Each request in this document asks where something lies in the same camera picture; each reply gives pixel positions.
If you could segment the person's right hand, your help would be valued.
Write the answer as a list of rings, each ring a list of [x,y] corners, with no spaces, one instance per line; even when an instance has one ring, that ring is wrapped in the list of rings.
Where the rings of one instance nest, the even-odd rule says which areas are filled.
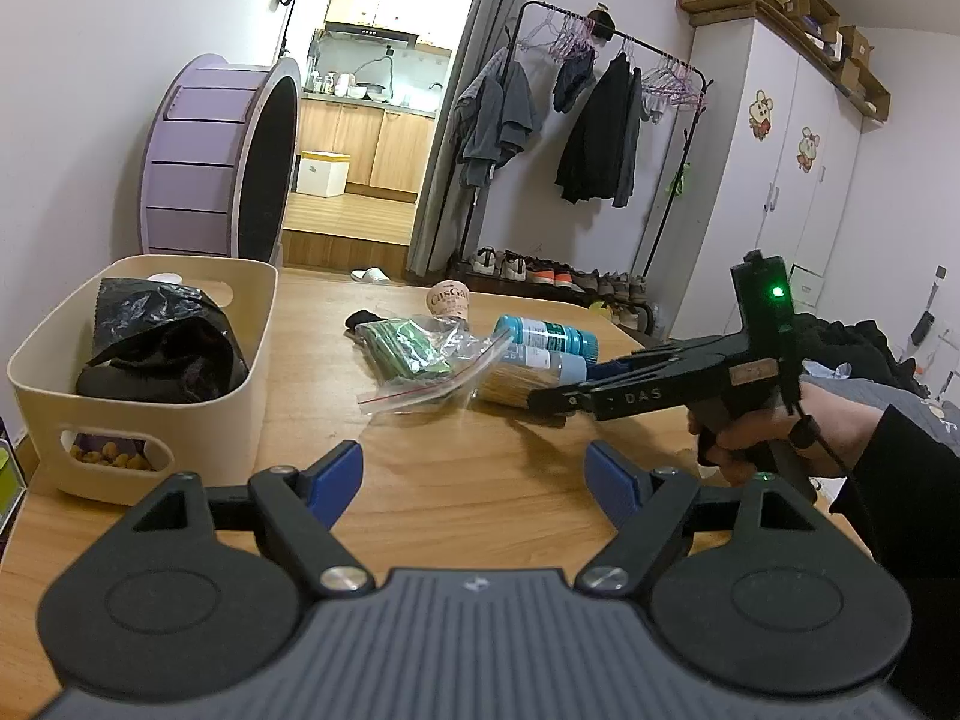
[[[804,460],[805,473],[817,478],[846,476],[864,454],[884,413],[813,383],[804,382],[800,393],[800,408],[815,419],[820,437],[830,447],[825,450],[822,444],[814,442],[811,447],[797,449]],[[799,421],[800,417],[789,415],[784,406],[747,413],[716,436],[704,454],[706,465],[717,466],[732,486],[742,486],[757,472],[755,465],[745,460],[745,450],[773,440],[789,440],[789,433]]]

